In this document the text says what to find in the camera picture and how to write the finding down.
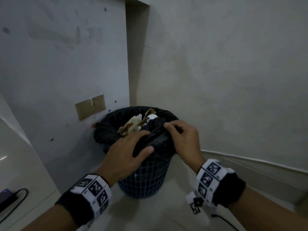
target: black cable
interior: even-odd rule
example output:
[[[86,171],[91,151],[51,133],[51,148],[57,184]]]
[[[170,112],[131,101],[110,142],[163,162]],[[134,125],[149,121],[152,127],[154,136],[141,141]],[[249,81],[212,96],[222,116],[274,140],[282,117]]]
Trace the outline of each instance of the black cable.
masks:
[[[221,217],[221,216],[219,216],[219,215],[215,215],[215,214],[211,214],[211,216],[213,217],[213,218],[215,218],[215,217],[219,217],[219,218],[221,218],[221,219],[223,219],[225,222],[227,222],[233,229],[235,229],[236,231],[239,231],[236,227],[234,227],[234,225],[232,225],[229,221],[227,221],[225,218],[223,218],[223,217]]]
[[[16,191],[14,194],[12,194],[11,196],[15,196],[17,195],[17,193],[19,193],[20,191],[25,190],[26,191],[26,195],[25,197],[13,208],[13,210],[11,210],[1,221],[0,224],[7,218],[9,217],[10,214],[12,214],[13,211],[15,211],[16,208],[18,208],[18,206],[25,200],[25,198],[27,198],[28,194],[29,194],[29,190],[27,190],[26,188],[22,188],[18,191]]]

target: person's left hand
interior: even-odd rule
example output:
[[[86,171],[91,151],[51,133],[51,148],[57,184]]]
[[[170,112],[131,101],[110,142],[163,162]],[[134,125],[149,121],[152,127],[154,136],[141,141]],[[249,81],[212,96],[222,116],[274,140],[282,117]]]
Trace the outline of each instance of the person's left hand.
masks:
[[[101,167],[96,173],[107,180],[110,188],[117,181],[125,179],[147,158],[154,148],[145,147],[137,157],[133,158],[133,150],[139,139],[148,135],[149,131],[138,131],[116,141],[109,149]]]

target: fingernail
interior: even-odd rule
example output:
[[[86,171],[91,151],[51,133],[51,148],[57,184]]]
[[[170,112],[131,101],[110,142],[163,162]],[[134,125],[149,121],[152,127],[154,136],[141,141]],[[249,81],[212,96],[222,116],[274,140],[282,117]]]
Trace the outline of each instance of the fingernail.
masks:
[[[154,151],[154,148],[152,146],[148,147],[148,150],[150,153],[152,153]]]

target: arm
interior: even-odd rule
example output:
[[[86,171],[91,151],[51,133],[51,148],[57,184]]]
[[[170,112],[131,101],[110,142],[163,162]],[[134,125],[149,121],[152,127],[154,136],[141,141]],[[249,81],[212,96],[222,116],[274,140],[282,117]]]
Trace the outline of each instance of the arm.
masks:
[[[205,163],[197,129],[181,120],[165,123],[164,127],[171,134],[179,156],[197,174]],[[240,199],[229,205],[229,209],[247,231],[301,231],[308,227],[308,220],[247,187]]]
[[[154,151],[153,147],[146,147],[133,158],[136,143],[142,136],[149,133],[148,131],[133,132],[110,147],[101,167],[95,172],[107,181],[110,188],[118,180],[128,177]],[[22,231],[75,231],[76,229],[78,226],[70,213],[63,206],[55,205]]]

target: trash can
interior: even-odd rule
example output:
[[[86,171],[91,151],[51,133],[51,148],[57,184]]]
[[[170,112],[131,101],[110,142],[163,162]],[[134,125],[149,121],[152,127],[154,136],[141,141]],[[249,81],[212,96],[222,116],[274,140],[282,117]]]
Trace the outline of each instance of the trash can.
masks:
[[[122,136],[118,133],[119,127],[123,126],[131,117],[138,114],[144,115],[152,107],[138,106],[116,110],[109,113],[95,125],[94,139],[100,143],[104,152]],[[147,124],[148,136],[140,139],[134,149],[133,157],[146,146],[153,146],[154,152],[143,161],[138,169],[126,179],[118,182],[121,190],[133,198],[148,198],[157,193],[161,188],[175,148],[170,134],[165,130],[163,124],[177,120],[171,112],[159,108],[152,108],[160,118]]]

